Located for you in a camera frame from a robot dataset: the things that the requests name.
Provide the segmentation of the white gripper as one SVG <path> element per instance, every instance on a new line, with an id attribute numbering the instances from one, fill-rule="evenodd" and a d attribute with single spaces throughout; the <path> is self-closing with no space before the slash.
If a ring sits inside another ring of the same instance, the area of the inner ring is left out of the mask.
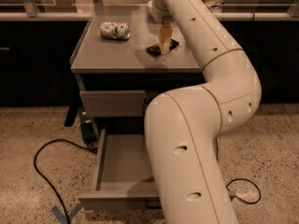
<path id="1" fill-rule="evenodd" d="M 149 13 L 157 23 L 162 23 L 159 29 L 160 51 L 166 54 L 170 50 L 170 41 L 172 37 L 172 26 L 169 24 L 174 21 L 168 7 L 163 0 L 150 0 Z"/>

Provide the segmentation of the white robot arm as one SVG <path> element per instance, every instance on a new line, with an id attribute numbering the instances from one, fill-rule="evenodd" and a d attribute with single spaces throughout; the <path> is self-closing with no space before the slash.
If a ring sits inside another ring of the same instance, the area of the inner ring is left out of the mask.
<path id="1" fill-rule="evenodd" d="M 170 15 L 204 83 L 166 91 L 148 105 L 144 128 L 166 224 L 238 224 L 216 158 L 216 139 L 247 122 L 262 97 L 247 54 L 201 0 L 152 0 Z"/>

